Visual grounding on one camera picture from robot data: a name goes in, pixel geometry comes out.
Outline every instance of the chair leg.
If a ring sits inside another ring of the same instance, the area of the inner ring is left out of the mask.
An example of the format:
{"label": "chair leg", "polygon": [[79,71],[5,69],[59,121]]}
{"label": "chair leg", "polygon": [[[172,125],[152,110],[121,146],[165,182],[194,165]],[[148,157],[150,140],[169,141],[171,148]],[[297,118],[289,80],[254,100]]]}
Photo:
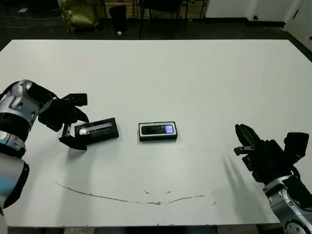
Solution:
{"label": "chair leg", "polygon": [[135,19],[135,0],[132,0],[132,16]]}
{"label": "chair leg", "polygon": [[144,22],[144,13],[145,13],[145,7],[141,7],[141,26],[140,26],[140,33],[139,33],[139,39],[142,37],[142,30],[143,30],[143,22]]}
{"label": "chair leg", "polygon": [[148,9],[149,13],[150,13],[150,21],[152,21],[152,12],[151,9]]}
{"label": "chair leg", "polygon": [[172,31],[173,31],[172,40],[173,40],[174,37],[175,37],[175,32],[176,32],[176,28],[177,28],[177,25],[178,25],[179,14],[180,14],[180,7],[179,7],[179,9],[178,9],[177,12],[176,12],[175,25],[174,25],[174,28],[173,28],[173,30],[172,30]]}
{"label": "chair leg", "polygon": [[105,4],[105,1],[103,1],[103,8],[104,8],[105,18],[107,19],[107,12],[106,12],[106,4]]}
{"label": "chair leg", "polygon": [[206,1],[206,0],[203,0],[203,5],[201,6],[200,15],[199,15],[199,18],[200,18],[200,19],[201,19],[201,16],[202,16],[202,14],[203,14],[204,6],[205,6],[205,1]]}
{"label": "chair leg", "polygon": [[186,28],[188,10],[189,10],[189,0],[186,0],[184,28]]}

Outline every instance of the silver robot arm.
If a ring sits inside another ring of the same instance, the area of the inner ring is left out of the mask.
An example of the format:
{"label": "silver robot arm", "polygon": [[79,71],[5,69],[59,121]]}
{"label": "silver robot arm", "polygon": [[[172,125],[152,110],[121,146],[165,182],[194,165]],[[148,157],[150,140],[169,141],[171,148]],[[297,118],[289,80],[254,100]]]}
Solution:
{"label": "silver robot arm", "polygon": [[[59,99],[30,80],[15,82],[0,95],[0,233],[7,232],[3,209],[19,199],[28,178],[29,166],[21,158],[37,116],[39,122],[55,132],[63,124],[67,130],[77,120],[89,121],[76,107],[82,105],[87,105],[86,94],[69,94]],[[80,146],[67,131],[59,140],[72,148]]]}
{"label": "silver robot arm", "polygon": [[309,135],[288,133],[282,150],[275,140],[261,140],[252,128],[244,124],[236,125],[235,129],[243,146],[234,151],[236,155],[246,155],[243,162],[248,170],[253,172],[257,182],[264,183],[263,192],[284,233],[311,234],[312,194],[294,167],[305,156]]}

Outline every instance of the dark floor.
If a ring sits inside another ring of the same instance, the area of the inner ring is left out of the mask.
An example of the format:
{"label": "dark floor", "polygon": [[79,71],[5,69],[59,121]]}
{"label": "dark floor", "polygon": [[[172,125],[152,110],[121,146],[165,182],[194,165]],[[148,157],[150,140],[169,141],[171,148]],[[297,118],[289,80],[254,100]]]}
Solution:
{"label": "dark floor", "polygon": [[[40,14],[30,11],[18,13],[20,7],[21,4],[7,5],[0,0],[0,50],[12,39],[139,39],[140,21],[136,19],[129,19],[128,30],[124,35],[118,36],[111,20],[102,20],[96,31],[85,30],[70,34],[66,31],[62,19],[32,20],[3,17],[7,15],[39,19],[59,17],[58,11]],[[208,23],[203,19],[189,21],[186,28],[183,21],[179,21],[173,36],[174,28],[174,23],[170,20],[145,21],[142,39],[288,39],[312,61],[312,52],[280,27],[247,26],[244,22]]]}

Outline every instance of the table surface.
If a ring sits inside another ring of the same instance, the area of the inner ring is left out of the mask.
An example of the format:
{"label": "table surface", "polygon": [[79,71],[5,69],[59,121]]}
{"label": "table surface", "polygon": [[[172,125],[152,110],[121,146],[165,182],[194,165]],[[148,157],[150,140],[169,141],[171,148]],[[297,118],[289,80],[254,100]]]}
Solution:
{"label": "table surface", "polygon": [[[287,40],[14,40],[0,77],[2,89],[30,79],[59,97],[86,92],[90,121],[115,117],[120,135],[76,151],[36,122],[10,226],[276,223],[233,152],[234,125],[282,147],[312,128],[312,64]],[[177,141],[139,142],[149,121],[175,121]],[[310,189],[311,146],[297,164]]]}

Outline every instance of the wall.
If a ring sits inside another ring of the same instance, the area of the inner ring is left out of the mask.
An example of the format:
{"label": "wall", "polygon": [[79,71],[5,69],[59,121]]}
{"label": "wall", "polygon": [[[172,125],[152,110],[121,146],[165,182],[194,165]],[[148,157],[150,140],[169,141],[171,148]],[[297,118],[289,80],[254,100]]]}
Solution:
{"label": "wall", "polygon": [[312,0],[304,0],[294,19],[286,24],[285,29],[312,51]]}
{"label": "wall", "polygon": [[208,0],[206,17],[238,18],[261,21],[285,21],[296,11],[300,0]]}
{"label": "wall", "polygon": [[258,16],[259,21],[283,21],[292,4],[293,0],[259,0],[247,18],[253,20]]}
{"label": "wall", "polygon": [[210,0],[206,17],[246,17],[251,0]]}

